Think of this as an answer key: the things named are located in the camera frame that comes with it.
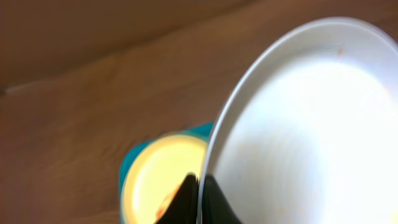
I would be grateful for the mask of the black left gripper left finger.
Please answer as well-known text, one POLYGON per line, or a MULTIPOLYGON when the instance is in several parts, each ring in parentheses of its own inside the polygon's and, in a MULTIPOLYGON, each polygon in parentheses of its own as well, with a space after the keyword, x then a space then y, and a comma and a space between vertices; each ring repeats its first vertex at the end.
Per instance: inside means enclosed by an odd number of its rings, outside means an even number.
POLYGON ((198 180, 194 174, 188 174, 156 224, 196 224, 197 207, 198 180))

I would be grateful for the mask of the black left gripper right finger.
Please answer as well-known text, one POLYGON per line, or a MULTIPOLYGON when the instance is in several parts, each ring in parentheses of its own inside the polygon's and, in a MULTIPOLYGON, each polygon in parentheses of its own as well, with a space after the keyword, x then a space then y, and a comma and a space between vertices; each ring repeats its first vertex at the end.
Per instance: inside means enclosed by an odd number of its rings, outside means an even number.
POLYGON ((212 175, 205 177, 201 214, 202 224, 241 224, 212 175))

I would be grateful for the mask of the white plate front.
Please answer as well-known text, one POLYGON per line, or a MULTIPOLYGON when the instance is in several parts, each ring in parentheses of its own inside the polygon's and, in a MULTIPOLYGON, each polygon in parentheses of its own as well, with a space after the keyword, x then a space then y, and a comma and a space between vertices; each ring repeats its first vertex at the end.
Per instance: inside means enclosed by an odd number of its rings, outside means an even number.
POLYGON ((209 138, 241 223, 397 222, 397 42, 359 19, 303 24, 271 44, 209 138))

